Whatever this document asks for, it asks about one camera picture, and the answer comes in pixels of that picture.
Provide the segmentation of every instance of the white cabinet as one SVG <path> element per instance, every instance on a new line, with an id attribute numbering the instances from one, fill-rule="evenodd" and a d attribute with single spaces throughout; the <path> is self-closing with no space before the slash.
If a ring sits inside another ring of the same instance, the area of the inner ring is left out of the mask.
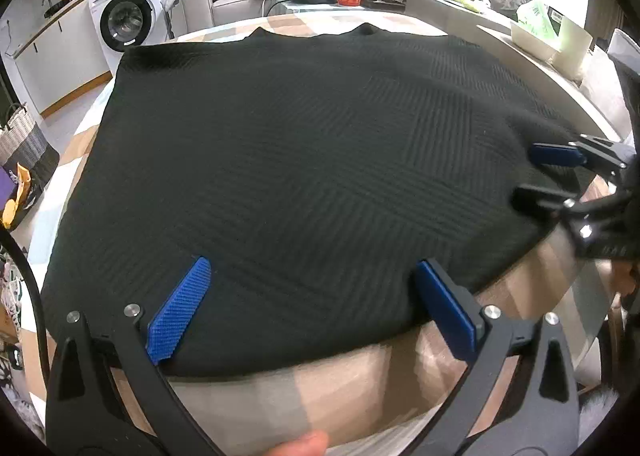
<path id="1" fill-rule="evenodd" d="M 86 0 L 47 27 L 15 62 L 39 113 L 109 71 Z"/>

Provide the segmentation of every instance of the sofa armrest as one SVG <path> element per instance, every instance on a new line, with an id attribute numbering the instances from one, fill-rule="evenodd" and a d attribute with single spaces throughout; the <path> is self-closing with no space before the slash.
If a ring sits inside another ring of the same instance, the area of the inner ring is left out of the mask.
<path id="1" fill-rule="evenodd" d="M 213 0 L 180 0 L 188 32 L 210 29 L 213 23 Z"/>

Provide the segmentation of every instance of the green plastic bag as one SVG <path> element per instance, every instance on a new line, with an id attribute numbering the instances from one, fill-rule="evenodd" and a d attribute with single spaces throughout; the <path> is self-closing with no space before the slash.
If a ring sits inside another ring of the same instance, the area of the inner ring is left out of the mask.
<path id="1" fill-rule="evenodd" d="M 558 42 L 558 36 L 551 25 L 546 5 L 542 1 L 532 0 L 521 5 L 517 14 L 518 22 L 534 36 L 552 46 Z"/>

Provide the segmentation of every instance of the washing machine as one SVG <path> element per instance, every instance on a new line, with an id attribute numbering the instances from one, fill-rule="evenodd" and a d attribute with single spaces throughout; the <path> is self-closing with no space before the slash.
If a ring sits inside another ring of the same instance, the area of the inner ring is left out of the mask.
<path id="1" fill-rule="evenodd" d="M 88 0 L 100 46 L 115 74 L 129 46 L 157 45 L 168 39 L 161 0 Z"/>

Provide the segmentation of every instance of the washing machine door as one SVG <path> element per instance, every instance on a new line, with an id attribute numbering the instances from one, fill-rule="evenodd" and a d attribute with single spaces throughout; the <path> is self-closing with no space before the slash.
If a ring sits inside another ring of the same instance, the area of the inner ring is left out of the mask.
<path id="1" fill-rule="evenodd" d="M 100 33 L 116 52 L 141 45 L 151 31 L 153 9 L 148 0 L 111 0 L 100 17 Z"/>

